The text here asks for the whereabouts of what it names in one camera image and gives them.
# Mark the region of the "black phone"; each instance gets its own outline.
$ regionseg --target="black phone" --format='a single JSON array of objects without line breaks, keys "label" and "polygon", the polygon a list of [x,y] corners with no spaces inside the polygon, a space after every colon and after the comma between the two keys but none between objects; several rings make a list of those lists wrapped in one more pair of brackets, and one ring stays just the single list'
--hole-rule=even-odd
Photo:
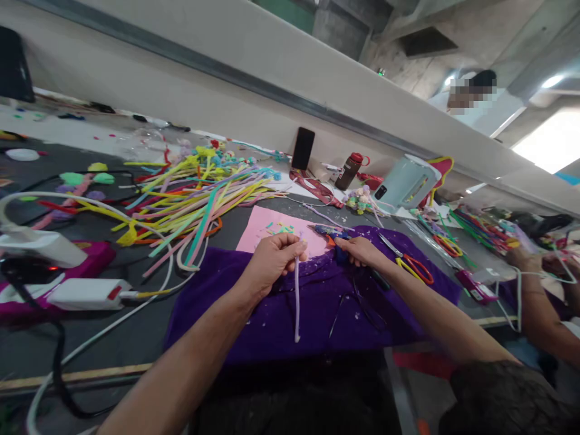
[{"label": "black phone", "polygon": [[0,95],[34,103],[32,80],[20,35],[0,26],[0,51]]},{"label": "black phone", "polygon": [[294,169],[308,169],[308,161],[310,160],[313,143],[314,132],[304,127],[298,128],[298,136],[296,137],[296,145],[294,146],[291,164]]}]

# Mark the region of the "pink foam sheet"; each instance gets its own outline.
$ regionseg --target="pink foam sheet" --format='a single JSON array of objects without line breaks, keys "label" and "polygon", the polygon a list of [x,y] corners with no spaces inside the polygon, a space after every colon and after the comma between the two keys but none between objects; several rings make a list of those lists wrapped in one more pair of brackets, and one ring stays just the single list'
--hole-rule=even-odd
[{"label": "pink foam sheet", "polygon": [[308,225],[312,224],[313,222],[255,205],[236,250],[253,253],[258,243],[260,243],[260,240],[272,235],[269,231],[278,233],[282,228],[286,227],[292,230],[298,237],[308,242],[308,248],[306,250],[308,258],[318,257],[328,251],[328,248],[326,248],[327,240],[308,228]]}]

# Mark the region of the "dark gray table surface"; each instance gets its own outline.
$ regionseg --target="dark gray table surface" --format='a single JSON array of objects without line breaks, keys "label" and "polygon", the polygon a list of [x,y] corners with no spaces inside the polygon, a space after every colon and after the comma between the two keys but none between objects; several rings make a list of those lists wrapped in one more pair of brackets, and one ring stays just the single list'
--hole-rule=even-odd
[{"label": "dark gray table surface", "polygon": [[[44,144],[30,139],[27,147],[47,151],[48,156],[43,156],[40,160],[34,162],[15,162],[9,160],[6,156],[0,156],[0,167],[4,172],[3,178],[10,178],[15,181],[15,183],[4,189],[5,192],[19,191],[50,175],[86,170],[94,162],[106,163],[110,170],[128,168],[123,165],[121,159],[114,156],[63,145]],[[117,181],[119,184],[130,184],[130,179],[122,175],[117,176]],[[53,191],[57,185],[59,185],[58,181],[53,181],[40,186],[36,190]],[[108,199],[122,198],[130,194],[130,190],[117,189],[114,185],[99,189],[108,194]],[[312,198],[297,195],[292,197],[305,202],[316,203],[316,200]],[[323,223],[322,218],[288,199],[267,199],[260,201],[259,205],[290,216]],[[8,216],[15,222],[21,223],[44,210],[43,207],[35,203],[14,201],[8,208]],[[318,207],[317,210],[350,227],[376,225],[374,216],[370,214],[360,216],[346,207],[342,210],[334,207]],[[251,208],[238,207],[228,212],[222,218],[223,229],[210,237],[210,246],[228,250],[235,249],[250,214]],[[385,228],[401,231],[409,235],[413,242],[424,250],[441,270],[453,276],[453,271],[434,250],[411,233],[399,219],[389,217],[381,220]],[[52,224],[47,229],[57,230],[71,240],[114,241],[123,234],[122,231],[111,233],[111,228],[116,225],[115,222],[113,219],[102,215],[81,213],[73,223]],[[480,266],[496,265],[497,259],[464,232],[452,230],[452,233],[454,233],[454,236],[459,237],[460,246]],[[120,248],[114,244],[113,247],[117,251],[117,257],[101,277],[126,279],[140,291],[156,291],[159,289],[166,274],[166,266],[161,267],[153,277],[145,282],[141,278],[141,274],[153,263],[152,259],[147,258],[150,252],[148,247]],[[170,285],[179,283],[181,279],[173,272]],[[66,371],[77,372],[155,361],[162,351],[163,339],[175,298],[176,295],[173,295],[165,300],[155,301],[150,304],[95,343],[89,350],[83,352],[69,364]],[[461,295],[459,308],[475,319],[502,316],[501,310],[496,304],[484,307],[467,297],[464,292]],[[115,312],[78,312],[67,315],[63,321],[67,334],[65,353],[75,349],[114,320],[126,314],[130,309],[132,308],[125,308]],[[2,355],[2,358],[0,358],[0,380],[41,376],[50,372],[55,336],[53,327],[48,324],[35,325],[26,329],[0,327],[0,355]]]}]

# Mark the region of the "hand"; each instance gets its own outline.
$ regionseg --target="hand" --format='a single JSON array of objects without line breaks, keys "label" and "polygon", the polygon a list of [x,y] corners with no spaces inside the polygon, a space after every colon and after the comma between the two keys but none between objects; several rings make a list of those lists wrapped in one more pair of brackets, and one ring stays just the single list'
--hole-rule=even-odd
[{"label": "hand", "polygon": [[[542,260],[542,267],[546,272],[550,272],[551,274],[565,279],[569,278],[568,272],[566,272],[562,263],[560,263],[560,260],[556,257],[556,254],[546,254]],[[572,272],[575,278],[580,278],[580,265],[574,258],[562,258],[562,261],[566,262],[566,266],[568,266],[568,269]]]},{"label": "hand", "polygon": [[528,253],[521,246],[508,251],[506,261],[523,272],[542,271],[542,257]]},{"label": "hand", "polygon": [[294,234],[280,233],[262,239],[238,282],[265,297],[280,275],[294,272],[294,258],[308,260],[308,244]]},{"label": "hand", "polygon": [[355,237],[351,240],[344,240],[337,237],[334,239],[334,242],[343,251],[349,253],[350,262],[354,263],[357,267],[365,267],[368,265],[373,269],[378,269],[381,262],[387,259],[370,240],[364,237]]}]

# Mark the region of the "orange-handled scissors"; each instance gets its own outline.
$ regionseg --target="orange-handled scissors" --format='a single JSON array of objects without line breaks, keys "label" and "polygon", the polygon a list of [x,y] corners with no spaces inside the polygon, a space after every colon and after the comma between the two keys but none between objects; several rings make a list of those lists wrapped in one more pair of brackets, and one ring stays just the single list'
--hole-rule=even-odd
[{"label": "orange-handled scissors", "polygon": [[463,255],[461,248],[457,246],[457,244],[450,238],[443,237],[438,234],[433,234],[433,240],[435,240],[437,244],[442,247],[451,257],[457,258]]},{"label": "orange-handled scissors", "polygon": [[[382,234],[379,234],[379,237],[381,238],[383,243],[385,243],[385,245],[387,245],[389,249],[391,249],[391,251],[395,253],[395,255],[397,256],[397,264],[399,265],[400,268],[406,269],[407,272],[409,272],[419,281],[423,281],[427,285],[433,284],[433,276],[427,270],[427,268],[423,266],[423,264],[421,264],[421,262],[418,262],[417,260],[408,256],[407,254],[403,254],[401,251],[395,248],[393,244],[389,242]],[[417,267],[420,267],[423,270],[423,273],[419,272],[419,269]]]}]

